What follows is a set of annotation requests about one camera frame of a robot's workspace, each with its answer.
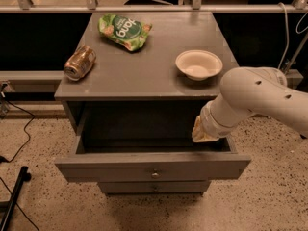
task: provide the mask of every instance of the black pole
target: black pole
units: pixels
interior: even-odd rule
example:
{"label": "black pole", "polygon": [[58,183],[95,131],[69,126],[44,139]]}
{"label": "black pole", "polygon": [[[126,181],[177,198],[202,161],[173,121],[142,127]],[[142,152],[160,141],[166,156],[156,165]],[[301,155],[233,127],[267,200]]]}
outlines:
{"label": "black pole", "polygon": [[27,173],[28,167],[23,166],[20,171],[19,171],[19,175],[17,178],[17,181],[15,183],[15,186],[13,188],[13,192],[10,198],[10,201],[8,203],[8,207],[7,210],[1,220],[1,224],[0,224],[0,230],[1,231],[6,231],[8,230],[9,224],[10,224],[10,220],[13,214],[13,209],[15,207],[15,204],[17,202],[22,184],[24,181],[30,181],[31,179],[31,174]]}

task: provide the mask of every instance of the snack bag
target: snack bag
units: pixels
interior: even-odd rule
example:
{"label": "snack bag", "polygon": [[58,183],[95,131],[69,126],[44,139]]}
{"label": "snack bag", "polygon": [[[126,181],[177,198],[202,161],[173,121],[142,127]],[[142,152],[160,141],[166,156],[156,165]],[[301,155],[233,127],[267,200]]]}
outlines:
{"label": "snack bag", "polygon": [[145,24],[116,14],[105,14],[98,20],[98,31],[104,37],[125,46],[129,51],[143,47],[152,24]]}

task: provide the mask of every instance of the metallic can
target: metallic can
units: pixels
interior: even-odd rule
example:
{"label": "metallic can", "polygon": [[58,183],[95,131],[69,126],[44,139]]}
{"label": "metallic can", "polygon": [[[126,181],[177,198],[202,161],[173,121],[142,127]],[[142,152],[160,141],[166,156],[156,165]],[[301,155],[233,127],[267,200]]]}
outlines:
{"label": "metallic can", "polygon": [[96,60],[95,52],[88,46],[80,46],[64,65],[64,74],[72,81],[85,77]]}

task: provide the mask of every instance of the floor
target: floor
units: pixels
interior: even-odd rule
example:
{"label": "floor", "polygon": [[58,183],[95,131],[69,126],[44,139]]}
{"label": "floor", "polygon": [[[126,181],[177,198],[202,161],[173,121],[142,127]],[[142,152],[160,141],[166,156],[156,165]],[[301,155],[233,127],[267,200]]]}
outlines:
{"label": "floor", "polygon": [[[75,140],[62,106],[22,107],[36,115],[31,139],[0,175],[12,190],[29,168],[18,204],[39,230],[308,230],[308,140],[271,118],[250,118],[232,133],[238,153],[252,158],[238,180],[214,180],[203,196],[106,196],[96,183],[67,183],[54,165]],[[0,155],[10,159],[27,140],[29,117],[11,107],[0,120]],[[9,197],[1,183],[0,201]],[[9,230],[36,229],[15,208]]]}

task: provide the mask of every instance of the white bowl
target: white bowl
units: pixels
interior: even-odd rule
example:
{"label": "white bowl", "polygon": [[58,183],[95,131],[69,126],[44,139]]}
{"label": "white bowl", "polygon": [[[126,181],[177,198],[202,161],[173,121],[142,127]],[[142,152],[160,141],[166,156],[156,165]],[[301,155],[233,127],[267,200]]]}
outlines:
{"label": "white bowl", "polygon": [[192,80],[203,81],[222,71],[221,59],[208,51],[189,50],[175,60],[177,68]]}

